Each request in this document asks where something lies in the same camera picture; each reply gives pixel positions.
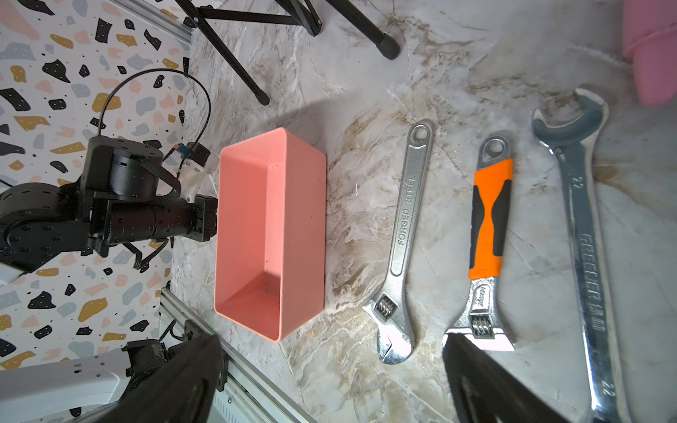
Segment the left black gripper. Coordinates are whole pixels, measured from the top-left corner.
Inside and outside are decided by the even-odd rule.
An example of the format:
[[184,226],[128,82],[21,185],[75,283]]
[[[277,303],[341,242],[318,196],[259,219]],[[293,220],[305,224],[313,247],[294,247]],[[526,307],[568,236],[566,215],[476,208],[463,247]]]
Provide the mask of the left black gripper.
[[160,241],[183,236],[209,241],[217,233],[216,197],[198,195],[193,203],[172,201],[106,201],[93,215],[92,237],[96,249],[135,241]]

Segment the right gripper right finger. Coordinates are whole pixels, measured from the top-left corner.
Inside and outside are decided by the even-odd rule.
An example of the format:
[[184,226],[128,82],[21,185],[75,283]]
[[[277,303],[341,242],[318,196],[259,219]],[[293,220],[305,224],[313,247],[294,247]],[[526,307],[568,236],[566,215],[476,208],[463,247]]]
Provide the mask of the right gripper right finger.
[[566,421],[461,334],[447,337],[443,361],[461,422]]

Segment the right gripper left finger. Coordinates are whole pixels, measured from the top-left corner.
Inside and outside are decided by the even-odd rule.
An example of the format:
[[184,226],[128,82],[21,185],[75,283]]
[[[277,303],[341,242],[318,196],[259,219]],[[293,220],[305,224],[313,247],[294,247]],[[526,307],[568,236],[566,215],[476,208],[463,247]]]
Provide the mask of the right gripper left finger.
[[219,339],[199,335],[97,421],[206,422],[221,371]]

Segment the large silver adjustable wrench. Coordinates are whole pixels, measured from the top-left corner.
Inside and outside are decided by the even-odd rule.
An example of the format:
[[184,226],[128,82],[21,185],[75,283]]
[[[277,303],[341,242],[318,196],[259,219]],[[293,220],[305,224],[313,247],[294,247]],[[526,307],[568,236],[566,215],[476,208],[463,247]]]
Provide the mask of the large silver adjustable wrench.
[[380,290],[362,307],[377,325],[377,355],[385,365],[406,361],[415,347],[405,300],[405,280],[434,137],[435,124],[428,119],[419,121],[409,130],[387,273]]

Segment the pink plastic storage box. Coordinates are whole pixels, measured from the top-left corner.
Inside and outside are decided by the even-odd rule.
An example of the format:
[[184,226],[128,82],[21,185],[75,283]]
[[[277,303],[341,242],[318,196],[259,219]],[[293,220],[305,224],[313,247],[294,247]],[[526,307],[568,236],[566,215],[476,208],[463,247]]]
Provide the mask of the pink plastic storage box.
[[273,343],[324,309],[327,159],[278,128],[220,153],[213,305]]

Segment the silver combination wrench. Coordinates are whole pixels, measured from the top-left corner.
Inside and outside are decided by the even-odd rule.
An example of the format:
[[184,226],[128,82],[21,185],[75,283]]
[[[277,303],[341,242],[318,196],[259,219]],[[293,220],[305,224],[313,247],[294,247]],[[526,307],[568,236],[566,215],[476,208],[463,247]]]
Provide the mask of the silver combination wrench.
[[532,133],[553,155],[561,175],[590,391],[586,418],[590,422],[629,422],[592,172],[594,147],[608,120],[609,107],[600,95],[583,87],[575,89],[574,97],[582,110],[580,116],[551,126],[541,110],[535,109]]

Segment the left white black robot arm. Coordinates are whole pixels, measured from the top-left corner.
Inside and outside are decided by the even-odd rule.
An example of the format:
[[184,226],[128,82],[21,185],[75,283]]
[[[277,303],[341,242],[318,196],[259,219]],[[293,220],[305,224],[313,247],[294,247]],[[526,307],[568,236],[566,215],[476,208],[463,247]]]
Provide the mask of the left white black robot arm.
[[92,137],[77,181],[13,185],[1,195],[1,283],[10,285],[65,252],[107,257],[122,245],[144,272],[155,255],[135,247],[153,240],[166,246],[176,236],[209,241],[217,234],[216,197],[189,184],[188,165],[206,159],[195,140],[177,146],[176,173],[163,166],[168,153],[129,139]]

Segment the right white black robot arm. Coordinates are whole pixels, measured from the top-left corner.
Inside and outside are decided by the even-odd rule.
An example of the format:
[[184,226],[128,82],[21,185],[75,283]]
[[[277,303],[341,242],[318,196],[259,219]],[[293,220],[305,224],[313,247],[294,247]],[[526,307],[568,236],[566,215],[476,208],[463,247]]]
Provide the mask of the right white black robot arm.
[[[214,335],[165,348],[135,341],[97,357],[4,370],[1,420],[24,422],[101,405],[96,422],[205,422],[230,360]],[[443,349],[461,422],[562,422],[564,418],[462,335]]]

